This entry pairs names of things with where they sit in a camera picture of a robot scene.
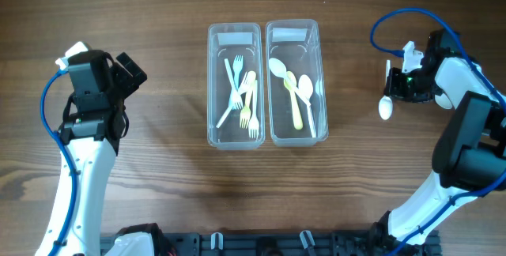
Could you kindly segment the translucent white spoon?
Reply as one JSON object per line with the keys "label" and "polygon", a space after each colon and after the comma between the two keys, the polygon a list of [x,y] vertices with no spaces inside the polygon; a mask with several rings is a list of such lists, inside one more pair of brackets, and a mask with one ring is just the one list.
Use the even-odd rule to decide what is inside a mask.
{"label": "translucent white spoon", "polygon": [[390,91],[390,74],[391,74],[391,61],[386,61],[385,67],[385,88],[383,90],[383,97],[378,103],[379,116],[383,120],[388,120],[393,112],[393,101]]}

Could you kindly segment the yellow plastic spoon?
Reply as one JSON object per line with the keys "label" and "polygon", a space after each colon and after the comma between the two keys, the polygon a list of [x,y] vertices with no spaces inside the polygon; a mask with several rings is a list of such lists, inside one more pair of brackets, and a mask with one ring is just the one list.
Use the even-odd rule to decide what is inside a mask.
{"label": "yellow plastic spoon", "polygon": [[295,130],[302,130],[304,124],[303,124],[303,121],[302,121],[302,118],[300,115],[299,105],[296,100],[296,93],[295,93],[293,87],[291,86],[291,84],[289,83],[289,81],[296,83],[296,78],[295,78],[295,75],[291,71],[287,72],[287,77],[288,77],[288,79],[284,80],[284,86],[289,91],[289,95],[290,95],[293,127]]}

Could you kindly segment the light blue plastic fork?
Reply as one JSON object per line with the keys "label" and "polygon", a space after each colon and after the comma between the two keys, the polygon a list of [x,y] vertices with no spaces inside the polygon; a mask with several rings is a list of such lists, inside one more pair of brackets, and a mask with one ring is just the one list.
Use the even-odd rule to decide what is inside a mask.
{"label": "light blue plastic fork", "polygon": [[240,79],[240,72],[243,69],[244,63],[243,63],[244,57],[242,55],[237,55],[234,58],[233,64],[232,64],[232,70],[234,75],[234,83],[237,87],[237,91],[239,92],[239,79]]}

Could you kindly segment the white fork handle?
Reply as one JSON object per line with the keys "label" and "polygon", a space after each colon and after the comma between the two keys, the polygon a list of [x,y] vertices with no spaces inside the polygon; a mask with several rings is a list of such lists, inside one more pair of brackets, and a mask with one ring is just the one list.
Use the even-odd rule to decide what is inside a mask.
{"label": "white fork handle", "polygon": [[225,68],[228,75],[228,80],[231,85],[231,94],[230,94],[230,102],[229,105],[232,107],[232,109],[241,109],[243,107],[242,99],[240,94],[237,91],[237,87],[235,86],[231,66],[229,63],[229,60],[225,59]]}

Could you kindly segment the white fork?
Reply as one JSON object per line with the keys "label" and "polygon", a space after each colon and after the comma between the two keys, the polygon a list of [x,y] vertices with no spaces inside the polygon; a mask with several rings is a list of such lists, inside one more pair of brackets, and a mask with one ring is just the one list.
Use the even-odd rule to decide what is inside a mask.
{"label": "white fork", "polygon": [[[256,79],[256,72],[255,71],[249,71],[247,72],[245,75],[244,75],[244,78],[237,90],[237,92],[239,93],[239,95],[241,96],[242,94],[246,93],[247,90],[251,87],[254,79]],[[228,117],[230,111],[232,109],[234,109],[236,106],[235,104],[233,103],[232,101],[232,96],[229,97],[229,101],[228,101],[228,107],[226,108],[224,114],[221,116],[220,120],[218,121],[217,125],[216,125],[216,128],[220,128],[221,125],[223,124],[223,122],[226,120],[226,118]]]}

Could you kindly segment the yellow plastic fork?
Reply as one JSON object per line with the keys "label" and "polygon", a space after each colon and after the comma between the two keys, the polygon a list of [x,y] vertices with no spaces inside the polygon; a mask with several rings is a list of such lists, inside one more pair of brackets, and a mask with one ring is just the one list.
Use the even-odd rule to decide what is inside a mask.
{"label": "yellow plastic fork", "polygon": [[251,117],[251,109],[250,109],[250,102],[252,98],[253,93],[253,84],[256,80],[256,72],[255,71],[249,71],[247,73],[246,82],[247,82],[247,91],[246,96],[244,100],[244,107],[240,112],[240,128],[246,129],[248,128],[248,124]]}

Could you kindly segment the white fork diagonal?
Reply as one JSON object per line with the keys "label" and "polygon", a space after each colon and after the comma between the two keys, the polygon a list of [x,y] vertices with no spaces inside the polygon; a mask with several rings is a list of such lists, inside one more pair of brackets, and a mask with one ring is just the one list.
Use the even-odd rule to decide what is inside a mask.
{"label": "white fork diagonal", "polygon": [[259,136],[259,120],[257,117],[257,104],[258,104],[258,81],[255,80],[252,85],[252,110],[251,110],[251,118],[248,125],[248,133],[249,137],[253,139],[257,139]]}

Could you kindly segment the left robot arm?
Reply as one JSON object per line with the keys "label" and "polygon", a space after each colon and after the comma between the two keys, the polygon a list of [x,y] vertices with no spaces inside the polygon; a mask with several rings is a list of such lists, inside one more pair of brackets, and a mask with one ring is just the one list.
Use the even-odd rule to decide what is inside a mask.
{"label": "left robot arm", "polygon": [[62,163],[51,217],[36,253],[98,255],[105,189],[130,126],[124,102],[147,75],[126,53],[113,58],[83,42],[55,63],[58,70],[49,83],[69,75],[74,90],[56,130],[46,118],[46,89],[40,99],[41,122],[59,147]]}

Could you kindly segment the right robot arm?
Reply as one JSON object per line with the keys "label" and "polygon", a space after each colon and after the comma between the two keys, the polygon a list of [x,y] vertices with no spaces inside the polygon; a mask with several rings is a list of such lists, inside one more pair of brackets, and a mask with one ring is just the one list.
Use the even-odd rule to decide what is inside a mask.
{"label": "right robot arm", "polygon": [[465,59],[457,34],[431,32],[425,51],[412,41],[402,49],[402,67],[385,69],[379,116],[387,120],[396,100],[436,102],[454,114],[432,152],[432,170],[415,193],[384,213],[368,233],[368,253],[413,255],[429,233],[456,209],[486,196],[497,182],[505,189],[505,113],[503,95],[480,78],[474,58]]}

